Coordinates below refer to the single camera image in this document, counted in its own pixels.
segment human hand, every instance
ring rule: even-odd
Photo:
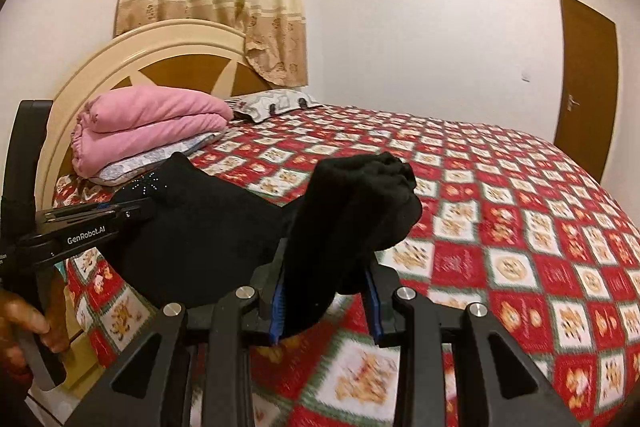
[[[0,289],[0,362],[11,373],[20,374],[27,369],[12,325],[39,334],[42,343],[54,353],[68,349],[64,288],[65,282],[56,272],[51,281],[49,307],[44,315],[15,293]]]

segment door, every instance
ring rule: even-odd
[[[564,81],[554,143],[599,183],[618,101],[616,25],[580,1],[560,2]]]

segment bedspread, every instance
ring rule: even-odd
[[[576,418],[606,425],[640,375],[640,233],[548,142],[487,124],[325,106],[233,123],[191,161],[286,203],[322,158],[384,150],[411,163],[423,213],[380,261],[434,302],[486,303]],[[55,204],[104,201],[112,191],[65,176]],[[108,365],[154,310],[97,250],[66,265],[78,321]],[[360,298],[336,296],[311,330],[252,351],[256,425],[390,425],[398,361],[398,350],[373,346]]]

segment folded blanket stack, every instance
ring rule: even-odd
[[[223,100],[162,86],[132,86],[98,95],[78,114],[72,164],[91,178],[112,162],[205,132],[221,132],[233,118]]]

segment wooden headboard panel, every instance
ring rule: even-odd
[[[156,84],[220,98],[271,89],[244,58],[244,34],[221,24],[175,19],[113,39],[65,79],[53,103],[36,177],[36,205],[49,208],[56,181],[73,172],[70,140],[87,100],[110,89]]]

